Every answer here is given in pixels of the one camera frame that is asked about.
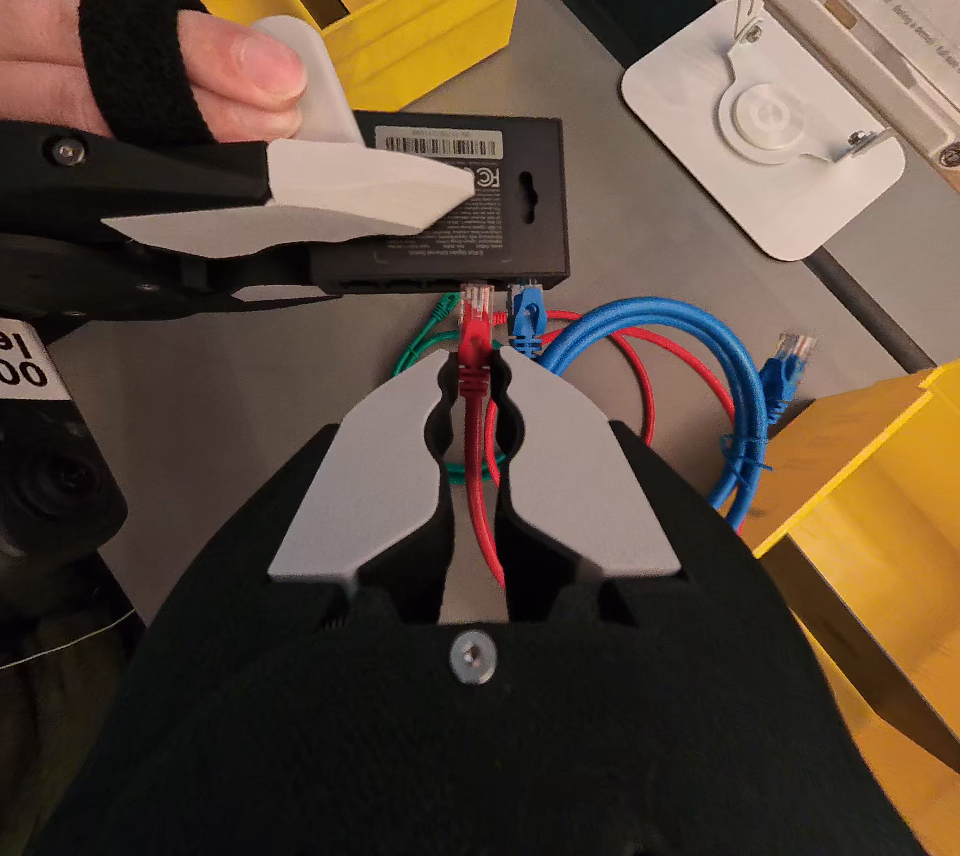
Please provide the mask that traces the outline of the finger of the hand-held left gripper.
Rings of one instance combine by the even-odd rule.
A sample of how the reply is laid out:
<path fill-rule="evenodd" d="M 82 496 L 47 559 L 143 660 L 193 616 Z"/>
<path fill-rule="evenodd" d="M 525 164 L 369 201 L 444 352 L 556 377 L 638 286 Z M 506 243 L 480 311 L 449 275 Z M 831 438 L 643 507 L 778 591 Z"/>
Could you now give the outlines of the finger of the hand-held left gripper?
<path fill-rule="evenodd" d="M 276 141 L 267 147 L 262 205 L 104 218 L 147 247 L 206 259 L 295 244 L 418 235 L 474 196 L 474 175 L 418 155 L 354 143 Z"/>
<path fill-rule="evenodd" d="M 231 293 L 230 308 L 282 308 L 341 298 L 310 283 L 259 283 L 244 285 Z"/>

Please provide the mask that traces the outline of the black ethernet port box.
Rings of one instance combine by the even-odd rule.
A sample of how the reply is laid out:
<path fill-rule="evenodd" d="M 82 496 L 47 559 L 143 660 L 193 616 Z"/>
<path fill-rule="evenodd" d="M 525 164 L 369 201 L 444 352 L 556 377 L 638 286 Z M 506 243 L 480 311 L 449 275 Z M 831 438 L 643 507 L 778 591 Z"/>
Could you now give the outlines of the black ethernet port box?
<path fill-rule="evenodd" d="M 444 294 L 466 282 L 545 289 L 570 276 L 562 121 L 361 110 L 366 143 L 458 166 L 472 198 L 416 236 L 310 248 L 311 281 L 330 296 Z"/>

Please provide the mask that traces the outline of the person's left hand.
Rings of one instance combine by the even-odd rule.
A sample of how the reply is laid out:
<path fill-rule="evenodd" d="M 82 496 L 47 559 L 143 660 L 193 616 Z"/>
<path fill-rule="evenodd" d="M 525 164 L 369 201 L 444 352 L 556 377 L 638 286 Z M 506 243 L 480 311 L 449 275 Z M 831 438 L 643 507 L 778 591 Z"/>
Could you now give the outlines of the person's left hand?
<path fill-rule="evenodd" d="M 112 137 L 83 62 L 81 0 L 1 0 L 1 116 Z M 220 142 L 291 138 L 308 76 L 299 55 L 266 34 L 183 10 L 178 41 L 187 80 Z"/>

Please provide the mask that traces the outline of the person's leg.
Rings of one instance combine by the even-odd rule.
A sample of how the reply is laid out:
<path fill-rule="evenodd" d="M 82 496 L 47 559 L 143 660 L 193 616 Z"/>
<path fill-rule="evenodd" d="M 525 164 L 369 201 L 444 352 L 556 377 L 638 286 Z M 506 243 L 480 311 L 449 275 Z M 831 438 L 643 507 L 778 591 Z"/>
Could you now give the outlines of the person's leg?
<path fill-rule="evenodd" d="M 2 625 L 1 853 L 26 854 L 90 755 L 143 623 L 128 601 Z"/>

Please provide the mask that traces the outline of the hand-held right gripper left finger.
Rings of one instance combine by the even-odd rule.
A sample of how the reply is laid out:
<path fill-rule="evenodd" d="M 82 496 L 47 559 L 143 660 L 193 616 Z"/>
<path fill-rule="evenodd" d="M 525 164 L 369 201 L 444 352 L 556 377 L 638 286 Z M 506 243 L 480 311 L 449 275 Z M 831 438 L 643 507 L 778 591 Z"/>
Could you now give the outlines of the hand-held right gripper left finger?
<path fill-rule="evenodd" d="M 440 521 L 458 375 L 455 354 L 437 351 L 347 413 L 270 563 L 274 581 L 360 586 L 365 567 Z"/>

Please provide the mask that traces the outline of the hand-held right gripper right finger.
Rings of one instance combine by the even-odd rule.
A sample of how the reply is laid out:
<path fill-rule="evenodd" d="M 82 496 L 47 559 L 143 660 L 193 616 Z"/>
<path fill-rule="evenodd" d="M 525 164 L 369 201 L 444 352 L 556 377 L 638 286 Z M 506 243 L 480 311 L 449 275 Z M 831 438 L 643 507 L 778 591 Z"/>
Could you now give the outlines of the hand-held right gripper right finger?
<path fill-rule="evenodd" d="M 509 505 L 585 579 L 669 577 L 680 561 L 605 414 L 558 375 L 501 351 Z"/>

